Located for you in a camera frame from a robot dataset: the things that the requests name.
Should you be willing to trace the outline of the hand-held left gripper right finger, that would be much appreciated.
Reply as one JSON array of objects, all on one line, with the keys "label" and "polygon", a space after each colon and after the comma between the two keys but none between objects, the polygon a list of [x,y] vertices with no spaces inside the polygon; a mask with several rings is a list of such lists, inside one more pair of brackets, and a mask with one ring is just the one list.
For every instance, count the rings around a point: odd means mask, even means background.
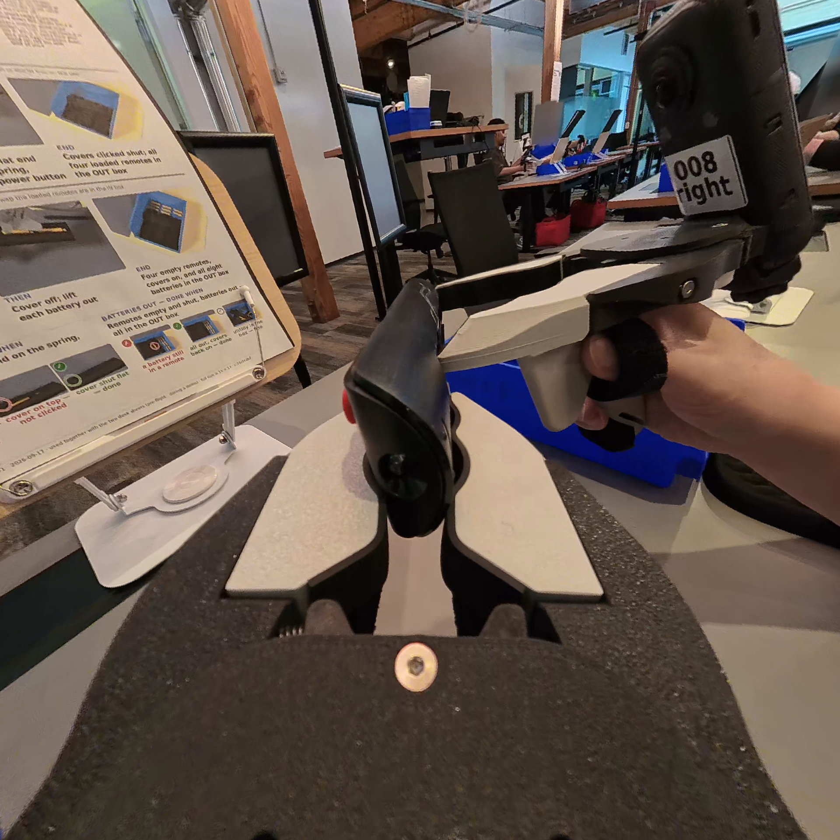
[{"label": "hand-held left gripper right finger", "polygon": [[452,396],[455,498],[440,568],[459,636],[478,636],[493,611],[522,609],[536,637],[555,637],[547,604],[595,604],[602,583],[544,456],[463,394]]}]

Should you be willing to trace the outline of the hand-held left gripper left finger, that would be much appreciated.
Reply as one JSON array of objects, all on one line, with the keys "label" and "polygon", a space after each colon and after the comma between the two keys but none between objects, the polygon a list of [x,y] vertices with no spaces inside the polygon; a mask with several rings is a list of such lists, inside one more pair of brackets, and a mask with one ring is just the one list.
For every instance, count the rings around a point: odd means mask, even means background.
[{"label": "hand-held left gripper left finger", "polygon": [[228,596],[339,603],[372,634],[389,571],[385,507],[364,471],[357,426],[334,417],[289,453],[234,569]]}]

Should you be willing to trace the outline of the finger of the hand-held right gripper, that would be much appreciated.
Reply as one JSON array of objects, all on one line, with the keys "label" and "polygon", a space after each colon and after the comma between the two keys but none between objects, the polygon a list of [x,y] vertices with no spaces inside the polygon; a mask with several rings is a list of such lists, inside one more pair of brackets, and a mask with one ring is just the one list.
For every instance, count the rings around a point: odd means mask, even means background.
[{"label": "finger of the hand-held right gripper", "polygon": [[445,372],[516,361],[582,341],[590,305],[578,297],[525,304],[525,298],[468,316],[440,352]]},{"label": "finger of the hand-held right gripper", "polygon": [[486,307],[545,291],[562,281],[567,260],[554,254],[439,283],[438,311]]}]

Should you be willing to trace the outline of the black remote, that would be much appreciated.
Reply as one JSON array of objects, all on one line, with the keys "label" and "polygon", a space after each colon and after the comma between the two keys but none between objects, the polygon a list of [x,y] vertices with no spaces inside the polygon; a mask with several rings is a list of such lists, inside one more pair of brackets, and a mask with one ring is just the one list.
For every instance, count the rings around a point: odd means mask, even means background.
[{"label": "black remote", "polygon": [[394,531],[406,539],[424,537],[445,520],[464,467],[438,360],[442,348],[436,288],[413,278],[344,376],[367,474]]}]

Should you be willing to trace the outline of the person's right hand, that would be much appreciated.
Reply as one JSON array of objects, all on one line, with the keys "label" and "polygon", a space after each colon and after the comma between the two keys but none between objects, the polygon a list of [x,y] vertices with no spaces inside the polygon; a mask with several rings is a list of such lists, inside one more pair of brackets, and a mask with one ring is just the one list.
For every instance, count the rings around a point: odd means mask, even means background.
[{"label": "person's right hand", "polygon": [[738,456],[759,416],[759,375],[775,357],[702,304],[642,315],[665,349],[666,381],[644,395],[645,425],[682,445]]}]

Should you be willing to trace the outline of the black office chair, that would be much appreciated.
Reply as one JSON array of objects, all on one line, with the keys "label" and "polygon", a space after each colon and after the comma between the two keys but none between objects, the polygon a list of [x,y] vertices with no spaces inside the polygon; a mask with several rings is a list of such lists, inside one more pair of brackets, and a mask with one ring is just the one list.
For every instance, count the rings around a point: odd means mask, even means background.
[{"label": "black office chair", "polygon": [[457,277],[518,263],[515,235],[491,163],[430,172],[428,180]]}]

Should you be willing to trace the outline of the blue plastic bin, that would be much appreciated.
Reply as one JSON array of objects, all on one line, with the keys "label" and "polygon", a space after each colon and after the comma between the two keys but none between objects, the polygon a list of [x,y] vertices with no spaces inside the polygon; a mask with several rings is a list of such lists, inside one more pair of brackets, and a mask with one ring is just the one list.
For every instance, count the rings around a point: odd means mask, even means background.
[{"label": "blue plastic bin", "polygon": [[610,453],[583,436],[574,425],[553,433],[543,426],[518,363],[507,362],[446,374],[449,390],[462,393],[535,443],[557,448],[615,472],[667,488],[681,476],[699,480],[706,451],[671,443],[648,431],[637,433],[634,446]]}]

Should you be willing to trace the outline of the wooden background desk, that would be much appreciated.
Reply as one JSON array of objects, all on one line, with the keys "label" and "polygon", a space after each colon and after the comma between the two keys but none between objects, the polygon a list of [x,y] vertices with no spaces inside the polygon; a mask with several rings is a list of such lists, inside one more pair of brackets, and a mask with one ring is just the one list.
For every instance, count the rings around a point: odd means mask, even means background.
[{"label": "wooden background desk", "polygon": [[496,132],[508,128],[499,123],[416,130],[389,135],[385,143],[392,155],[401,154],[406,162],[431,161],[489,152],[495,146]]}]

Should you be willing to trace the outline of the black display panel stand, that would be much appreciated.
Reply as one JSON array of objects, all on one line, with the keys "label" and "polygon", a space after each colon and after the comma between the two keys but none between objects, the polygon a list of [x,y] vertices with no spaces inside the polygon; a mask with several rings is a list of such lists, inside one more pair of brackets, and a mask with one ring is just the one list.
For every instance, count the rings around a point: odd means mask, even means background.
[{"label": "black display panel stand", "polygon": [[385,113],[379,94],[341,85],[351,158],[364,199],[365,226],[372,237],[379,266],[379,287],[385,308],[403,288],[396,243],[407,232],[406,217]]}]

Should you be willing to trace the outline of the black pole stand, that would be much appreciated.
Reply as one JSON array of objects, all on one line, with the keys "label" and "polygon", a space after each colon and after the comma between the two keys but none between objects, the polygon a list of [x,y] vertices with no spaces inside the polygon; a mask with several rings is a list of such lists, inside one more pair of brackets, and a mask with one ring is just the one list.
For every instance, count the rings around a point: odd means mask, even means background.
[{"label": "black pole stand", "polygon": [[382,288],[382,280],[377,263],[373,238],[369,224],[368,214],[364,204],[361,190],[361,180],[358,173],[353,150],[350,141],[350,123],[345,112],[344,98],[339,83],[337,71],[333,62],[333,55],[329,45],[329,37],[326,21],[323,16],[320,1],[308,2],[314,33],[317,40],[318,52],[320,55],[324,78],[326,81],[329,99],[332,107],[332,114],[336,129],[339,135],[339,149],[343,159],[344,169],[347,175],[350,194],[353,201],[353,208],[356,221],[360,230],[361,242],[364,251],[365,263],[371,280],[374,303],[376,308],[376,321],[383,320],[387,313],[385,296]]}]

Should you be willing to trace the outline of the white stand base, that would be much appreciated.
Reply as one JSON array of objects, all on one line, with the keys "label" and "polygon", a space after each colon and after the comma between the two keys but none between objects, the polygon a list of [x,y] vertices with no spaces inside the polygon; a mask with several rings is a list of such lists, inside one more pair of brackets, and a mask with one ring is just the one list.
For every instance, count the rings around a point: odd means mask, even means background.
[{"label": "white stand base", "polygon": [[791,287],[780,295],[771,296],[757,303],[734,301],[727,291],[715,290],[704,305],[725,319],[743,324],[770,327],[788,327],[802,315],[814,291]]}]

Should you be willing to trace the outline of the black floor sign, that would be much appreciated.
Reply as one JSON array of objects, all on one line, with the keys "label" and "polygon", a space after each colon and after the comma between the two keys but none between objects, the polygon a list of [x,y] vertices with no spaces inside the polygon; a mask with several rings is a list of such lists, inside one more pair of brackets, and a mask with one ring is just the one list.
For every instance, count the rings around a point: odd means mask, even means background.
[{"label": "black floor sign", "polygon": [[279,287],[309,273],[272,133],[180,131],[185,148],[219,178]]}]

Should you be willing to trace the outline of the instruction sheet on stand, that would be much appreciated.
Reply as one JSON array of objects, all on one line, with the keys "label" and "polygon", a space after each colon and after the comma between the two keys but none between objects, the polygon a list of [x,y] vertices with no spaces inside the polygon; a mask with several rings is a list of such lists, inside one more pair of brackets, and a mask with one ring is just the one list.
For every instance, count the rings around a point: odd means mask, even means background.
[{"label": "instruction sheet on stand", "polygon": [[289,447],[235,398],[301,338],[221,182],[79,2],[2,1],[2,503],[70,480],[138,581]]}]

